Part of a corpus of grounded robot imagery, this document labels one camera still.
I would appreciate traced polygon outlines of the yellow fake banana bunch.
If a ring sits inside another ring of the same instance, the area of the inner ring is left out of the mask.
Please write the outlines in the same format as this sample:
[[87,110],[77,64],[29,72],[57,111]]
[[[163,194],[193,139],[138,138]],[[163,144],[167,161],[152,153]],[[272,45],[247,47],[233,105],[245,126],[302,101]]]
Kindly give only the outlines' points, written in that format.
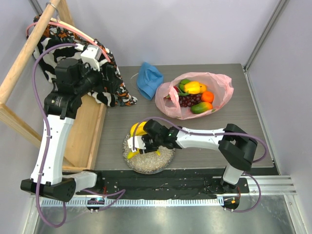
[[140,124],[139,123],[136,123],[134,124],[131,129],[130,129],[130,137],[133,137],[133,136],[142,136],[142,135],[145,135],[147,134],[143,127],[144,125],[146,124],[147,122],[144,121],[144,122],[141,122]]

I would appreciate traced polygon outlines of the single yellow fake banana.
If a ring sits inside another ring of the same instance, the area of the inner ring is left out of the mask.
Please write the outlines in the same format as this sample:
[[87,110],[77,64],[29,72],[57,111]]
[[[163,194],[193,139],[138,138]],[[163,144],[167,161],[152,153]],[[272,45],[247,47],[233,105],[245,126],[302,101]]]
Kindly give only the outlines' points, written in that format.
[[146,150],[138,149],[135,152],[129,152],[128,155],[127,155],[127,159],[131,159],[134,156],[139,155],[139,154],[147,154],[147,153],[156,153],[158,156],[160,156],[160,151],[159,150],[150,151],[149,152],[149,151],[146,151]]

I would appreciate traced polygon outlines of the yellow fake bell pepper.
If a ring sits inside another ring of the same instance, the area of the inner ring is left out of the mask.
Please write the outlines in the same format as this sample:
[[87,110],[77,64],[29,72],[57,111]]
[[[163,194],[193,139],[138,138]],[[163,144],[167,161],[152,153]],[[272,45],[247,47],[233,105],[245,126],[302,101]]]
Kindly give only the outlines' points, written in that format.
[[191,81],[184,85],[183,90],[185,93],[197,95],[206,92],[207,87],[198,81]]

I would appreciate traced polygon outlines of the orange fake fruit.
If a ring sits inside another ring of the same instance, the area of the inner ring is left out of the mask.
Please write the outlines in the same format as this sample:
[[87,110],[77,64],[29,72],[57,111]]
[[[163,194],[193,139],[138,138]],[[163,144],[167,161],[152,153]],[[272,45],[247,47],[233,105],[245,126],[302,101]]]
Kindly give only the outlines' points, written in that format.
[[214,94],[210,91],[205,91],[201,94],[201,101],[202,102],[213,103],[214,98],[215,98]]

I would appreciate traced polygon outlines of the pink plastic bag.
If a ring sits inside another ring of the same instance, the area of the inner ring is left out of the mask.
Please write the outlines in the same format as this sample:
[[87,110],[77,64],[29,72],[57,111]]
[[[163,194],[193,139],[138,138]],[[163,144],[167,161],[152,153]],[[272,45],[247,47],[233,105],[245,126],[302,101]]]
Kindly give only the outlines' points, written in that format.
[[[179,105],[179,96],[186,96],[189,93],[182,92],[178,85],[182,79],[198,81],[207,87],[207,91],[214,94],[213,109],[201,114],[193,114],[190,107]],[[180,120],[203,117],[220,110],[231,99],[234,92],[232,79],[227,75],[213,74],[209,72],[185,73],[171,82],[160,85],[156,91],[155,103],[157,108],[165,115]]]

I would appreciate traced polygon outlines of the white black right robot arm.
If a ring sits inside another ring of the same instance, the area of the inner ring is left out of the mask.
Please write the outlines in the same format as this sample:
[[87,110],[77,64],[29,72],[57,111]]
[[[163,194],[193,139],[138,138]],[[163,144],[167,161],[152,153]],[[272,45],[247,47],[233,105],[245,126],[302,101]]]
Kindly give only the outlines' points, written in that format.
[[143,126],[145,132],[133,143],[141,153],[168,149],[200,148],[219,151],[227,161],[220,180],[223,191],[230,193],[237,188],[241,175],[250,170],[257,149],[257,141],[234,124],[216,130],[195,130],[172,126],[167,128],[151,119]]

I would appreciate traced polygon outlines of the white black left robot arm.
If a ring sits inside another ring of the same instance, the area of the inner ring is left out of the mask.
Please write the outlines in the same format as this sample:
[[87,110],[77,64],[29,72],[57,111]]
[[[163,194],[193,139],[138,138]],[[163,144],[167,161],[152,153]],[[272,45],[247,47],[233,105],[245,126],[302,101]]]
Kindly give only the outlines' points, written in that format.
[[83,170],[73,175],[62,174],[62,163],[70,130],[74,124],[81,98],[104,85],[98,62],[94,58],[66,58],[55,67],[54,88],[44,99],[44,133],[36,166],[20,188],[41,197],[68,202],[76,192],[88,189],[100,194],[104,183],[97,173]]

